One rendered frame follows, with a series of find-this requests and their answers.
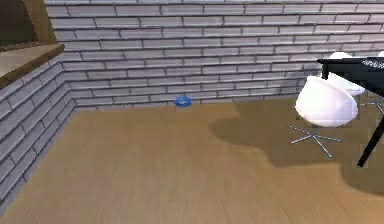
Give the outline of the black table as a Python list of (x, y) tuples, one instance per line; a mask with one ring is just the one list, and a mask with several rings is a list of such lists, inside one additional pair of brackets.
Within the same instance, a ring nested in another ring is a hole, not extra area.
[[(384, 57), (346, 58), (317, 60), (322, 65), (322, 78), (327, 79), (329, 73), (334, 73), (370, 92), (384, 97), (384, 69), (376, 69), (362, 64), (366, 59), (383, 60)], [(363, 167), (373, 152), (380, 138), (384, 135), (384, 116), (376, 127), (370, 141), (365, 147), (357, 165)]]

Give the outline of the white egg chair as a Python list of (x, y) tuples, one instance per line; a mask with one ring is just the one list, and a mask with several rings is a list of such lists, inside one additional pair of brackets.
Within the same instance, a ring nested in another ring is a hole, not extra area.
[[(351, 58), (351, 55), (341, 51), (334, 52), (330, 55), (330, 59), (343, 59), (343, 58)], [(329, 73), (328, 80), (332, 84), (347, 91), (353, 97), (361, 95), (366, 91), (365, 88), (355, 83), (352, 83), (340, 76), (337, 76), (334, 73)], [(382, 104), (382, 100), (383, 98), (381, 96), (377, 96), (374, 101), (362, 103), (362, 106), (375, 105), (379, 109), (379, 111), (384, 115), (384, 105)]]
[(297, 114), (313, 125), (310, 132), (288, 125), (288, 128), (305, 133), (305, 137), (291, 141), (297, 144), (307, 139), (313, 139), (327, 154), (332, 155), (320, 142), (321, 139), (341, 143), (340, 139), (321, 136), (317, 133), (319, 128), (337, 128), (354, 120), (358, 113), (356, 100), (344, 89), (332, 84), (329, 80), (318, 76), (308, 76), (306, 83), (300, 91), (296, 102)]

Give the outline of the grey mesh item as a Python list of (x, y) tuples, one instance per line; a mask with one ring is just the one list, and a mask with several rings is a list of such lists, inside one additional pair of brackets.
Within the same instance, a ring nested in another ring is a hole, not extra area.
[(362, 64), (368, 67), (376, 69), (384, 69), (384, 61), (378, 59), (366, 59), (362, 61)]

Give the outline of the blue round floor robot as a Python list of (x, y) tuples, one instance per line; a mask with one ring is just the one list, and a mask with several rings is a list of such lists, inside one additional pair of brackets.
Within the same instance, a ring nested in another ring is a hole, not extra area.
[(174, 99), (174, 105), (178, 108), (188, 107), (191, 105), (191, 103), (191, 99), (186, 95), (180, 95)]

